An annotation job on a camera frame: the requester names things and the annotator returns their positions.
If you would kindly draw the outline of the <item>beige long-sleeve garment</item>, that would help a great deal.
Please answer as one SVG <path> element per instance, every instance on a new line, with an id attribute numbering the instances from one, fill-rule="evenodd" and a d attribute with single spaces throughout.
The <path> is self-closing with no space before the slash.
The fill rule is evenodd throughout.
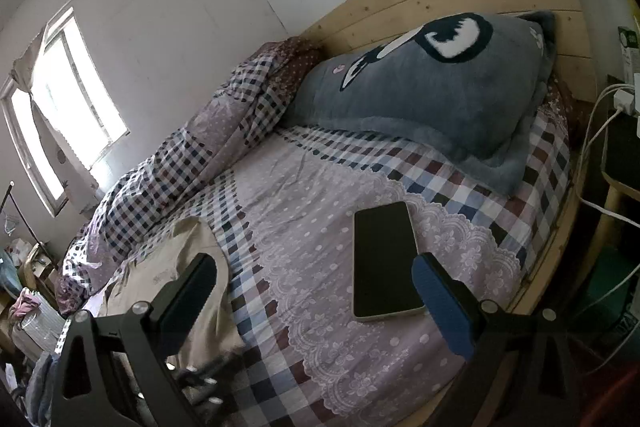
<path id="1" fill-rule="evenodd" d="M 175 367 L 201 369 L 244 348 L 228 296 L 230 267 L 209 225 L 186 218 L 145 256 L 126 263 L 108 285 L 99 316 L 149 303 L 151 336 Z"/>

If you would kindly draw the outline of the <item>black clothes rack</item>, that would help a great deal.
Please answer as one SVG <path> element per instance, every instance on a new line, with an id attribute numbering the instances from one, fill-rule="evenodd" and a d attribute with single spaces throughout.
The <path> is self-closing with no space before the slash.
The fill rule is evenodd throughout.
<path id="1" fill-rule="evenodd" d="M 20 216 L 21 221 L 24 223 L 26 229 L 29 231 L 30 236 L 32 236 L 32 238 L 34 239 L 36 244 L 38 246 L 40 246 L 43 251 L 46 251 L 46 246 L 44 246 L 44 244 L 40 241 L 40 239 L 38 239 L 38 236 L 36 235 L 35 231 L 32 229 L 32 227 L 28 223 L 26 217 L 23 215 L 20 206 L 17 204 L 17 201 L 15 200 L 15 197 L 12 194 L 12 190 L 13 190 L 14 185 L 15 185 L 14 181 L 11 180 L 9 182 L 8 188 L 6 189 L 6 194 L 4 194 L 4 196 L 2 198 L 0 211 L 2 213 L 2 211 L 4 209 L 4 206 L 6 205 L 6 201 L 9 199 L 12 202 L 12 204 L 13 204 L 15 210 L 17 211 L 18 215 Z"/>

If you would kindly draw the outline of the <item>white striped storage box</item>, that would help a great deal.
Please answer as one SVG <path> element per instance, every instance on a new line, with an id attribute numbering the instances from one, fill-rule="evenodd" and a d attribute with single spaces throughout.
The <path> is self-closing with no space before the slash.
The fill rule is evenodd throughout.
<path id="1" fill-rule="evenodd" d="M 14 322 L 13 332 L 28 351 L 38 358 L 42 351 L 54 353 L 63 332 L 65 320 L 40 295 L 41 306 L 22 321 Z"/>

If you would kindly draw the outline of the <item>pink cloth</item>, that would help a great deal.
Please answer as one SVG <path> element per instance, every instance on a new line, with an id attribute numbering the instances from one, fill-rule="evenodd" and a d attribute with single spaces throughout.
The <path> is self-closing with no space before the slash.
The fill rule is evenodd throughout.
<path id="1" fill-rule="evenodd" d="M 10 308 L 9 318 L 14 322 L 19 322 L 27 317 L 29 313 L 37 310 L 41 306 L 42 300 L 38 291 L 23 288 L 15 303 Z"/>

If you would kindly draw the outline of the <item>white patterned curtain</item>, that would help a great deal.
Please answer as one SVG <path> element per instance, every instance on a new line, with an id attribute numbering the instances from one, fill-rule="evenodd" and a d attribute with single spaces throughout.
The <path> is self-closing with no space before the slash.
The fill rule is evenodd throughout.
<path id="1" fill-rule="evenodd" d="M 14 61 L 10 78 L 14 86 L 27 95 L 37 140 L 44 158 L 62 186 L 63 196 L 82 217 L 90 219 L 100 202 L 98 182 L 81 164 L 62 132 L 55 129 L 50 119 L 44 115 L 32 92 L 37 62 L 43 57 L 43 37 L 44 27 L 32 39 L 26 51 Z"/>

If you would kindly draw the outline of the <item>black smartphone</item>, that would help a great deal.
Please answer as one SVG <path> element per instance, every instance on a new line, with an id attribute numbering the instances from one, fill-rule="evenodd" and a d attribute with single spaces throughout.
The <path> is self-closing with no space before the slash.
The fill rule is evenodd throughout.
<path id="1" fill-rule="evenodd" d="M 405 202 L 355 212 L 352 240 L 352 314 L 370 322 L 420 312 L 424 303 L 411 269 L 418 255 Z"/>

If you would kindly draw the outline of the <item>checkered bed sheet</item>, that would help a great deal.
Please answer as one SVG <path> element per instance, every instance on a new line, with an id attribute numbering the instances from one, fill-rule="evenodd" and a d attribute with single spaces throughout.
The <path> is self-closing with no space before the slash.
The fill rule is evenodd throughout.
<path id="1" fill-rule="evenodd" d="M 570 182 L 566 119 L 542 104 L 518 191 L 503 197 L 431 148 L 376 133 L 288 126 L 246 147 L 198 116 L 122 177 L 63 261 L 58 305 L 116 314 L 152 295 L 182 220 L 227 260 L 241 358 L 233 426 L 391 426 L 457 374 L 416 300 L 412 260 L 434 255 L 478 298 L 506 305 L 550 235 Z"/>

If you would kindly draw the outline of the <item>checkered rolled duvet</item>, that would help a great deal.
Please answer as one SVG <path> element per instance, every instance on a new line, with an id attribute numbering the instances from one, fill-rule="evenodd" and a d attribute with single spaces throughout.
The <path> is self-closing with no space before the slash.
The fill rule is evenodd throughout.
<path id="1" fill-rule="evenodd" d="M 55 285 L 58 311 L 77 311 L 160 222 L 262 142 L 322 55 L 299 37 L 263 44 L 198 113 L 123 174 L 67 248 Z"/>

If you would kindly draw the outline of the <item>white power adapter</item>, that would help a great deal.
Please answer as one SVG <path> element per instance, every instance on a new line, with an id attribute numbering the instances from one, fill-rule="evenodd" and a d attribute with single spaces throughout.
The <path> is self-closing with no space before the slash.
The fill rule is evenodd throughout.
<path id="1" fill-rule="evenodd" d="M 614 93 L 613 106 L 617 112 L 624 113 L 628 116 L 638 116 L 640 109 L 640 74 L 634 73 L 634 80 L 631 84 L 627 84 L 625 88 L 620 88 Z"/>

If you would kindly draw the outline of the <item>blue-grey cartoon pillow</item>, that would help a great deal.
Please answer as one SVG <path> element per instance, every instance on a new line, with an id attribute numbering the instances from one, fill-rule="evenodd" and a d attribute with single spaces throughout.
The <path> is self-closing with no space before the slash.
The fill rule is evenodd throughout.
<path id="1" fill-rule="evenodd" d="M 465 176 L 511 196 L 555 57 L 550 11 L 449 15 L 320 63 L 285 121 L 427 145 Z"/>

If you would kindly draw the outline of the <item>window with frame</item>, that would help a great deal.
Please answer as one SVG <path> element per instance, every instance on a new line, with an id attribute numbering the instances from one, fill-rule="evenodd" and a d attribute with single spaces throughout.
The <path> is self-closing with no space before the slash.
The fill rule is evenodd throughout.
<path id="1" fill-rule="evenodd" d="M 35 100 L 96 179 L 108 169 L 107 153 L 129 130 L 96 70 L 71 5 L 46 23 L 42 43 L 32 88 Z M 57 216 L 70 202 L 44 158 L 27 95 L 14 86 L 10 73 L 1 91 L 1 108 L 29 181 L 44 207 Z M 101 200 L 103 191 L 96 182 Z"/>

